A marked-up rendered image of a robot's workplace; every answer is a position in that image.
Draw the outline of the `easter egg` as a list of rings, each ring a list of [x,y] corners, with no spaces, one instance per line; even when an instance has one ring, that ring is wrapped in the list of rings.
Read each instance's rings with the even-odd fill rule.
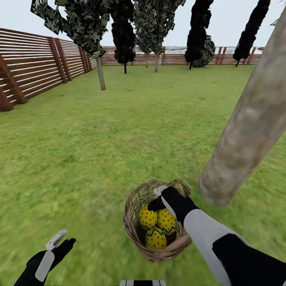
[[[146,231],[144,243],[147,248],[166,249],[167,247],[166,236],[158,226]]]
[[[177,229],[177,220],[168,209],[161,209],[157,212],[157,226],[164,232],[165,236],[173,235]]]
[[[152,229],[154,226],[157,226],[158,215],[157,212],[148,211],[147,204],[143,205],[138,212],[139,222],[141,228],[145,231]]]

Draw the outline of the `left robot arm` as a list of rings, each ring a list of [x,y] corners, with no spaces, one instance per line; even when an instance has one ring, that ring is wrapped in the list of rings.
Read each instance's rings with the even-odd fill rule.
[[[27,267],[13,286],[44,286],[47,274],[73,248],[75,238],[66,239],[60,246],[57,244],[66,236],[67,230],[59,231],[45,246],[46,251],[38,252],[28,262]]]

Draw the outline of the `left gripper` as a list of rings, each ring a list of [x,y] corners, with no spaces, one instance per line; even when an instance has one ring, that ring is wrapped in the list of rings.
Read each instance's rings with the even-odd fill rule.
[[[59,254],[59,262],[63,260],[63,258],[69,253],[69,251],[73,248],[73,244],[76,242],[75,238],[71,238],[70,240],[66,239],[59,247],[53,249],[58,251]]]

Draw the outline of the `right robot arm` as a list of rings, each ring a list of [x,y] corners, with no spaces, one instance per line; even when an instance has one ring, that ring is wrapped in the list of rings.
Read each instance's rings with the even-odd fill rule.
[[[286,263],[258,251],[236,232],[199,209],[176,188],[153,189],[148,211],[168,209],[184,227],[223,286],[286,286]]]

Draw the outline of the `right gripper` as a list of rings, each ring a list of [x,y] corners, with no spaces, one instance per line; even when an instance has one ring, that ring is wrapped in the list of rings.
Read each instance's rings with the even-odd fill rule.
[[[161,195],[158,198],[156,198],[154,200],[151,200],[149,202],[149,206],[147,206],[148,211],[152,211],[153,210],[153,212],[157,212],[157,211],[159,211],[161,209],[165,209],[165,207],[163,207],[160,204],[160,197],[161,197]]]

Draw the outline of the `wicker basket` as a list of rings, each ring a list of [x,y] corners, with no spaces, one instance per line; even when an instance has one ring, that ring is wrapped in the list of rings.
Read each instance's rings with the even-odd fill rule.
[[[183,191],[176,187],[175,185],[181,184]],[[176,179],[170,183],[161,182],[158,180],[150,180],[147,183],[142,183],[134,189],[128,196],[125,206],[124,206],[124,229],[129,240],[132,241],[133,245],[137,247],[140,253],[149,261],[162,263],[171,258],[176,258],[185,248],[192,244],[192,239],[188,235],[187,231],[184,231],[183,226],[179,226],[179,229],[175,230],[173,233],[173,239],[171,242],[171,235],[166,236],[167,247],[166,249],[156,249],[156,248],[147,248],[140,240],[138,231],[141,227],[139,222],[138,209],[136,203],[134,203],[133,198],[136,194],[140,194],[140,191],[144,189],[145,193],[151,192],[149,186],[154,186],[158,188],[159,186],[166,185],[167,187],[176,188],[177,191],[183,197],[189,197],[191,192],[189,186],[183,182],[181,179]],[[151,196],[147,195],[147,205],[151,201]]]

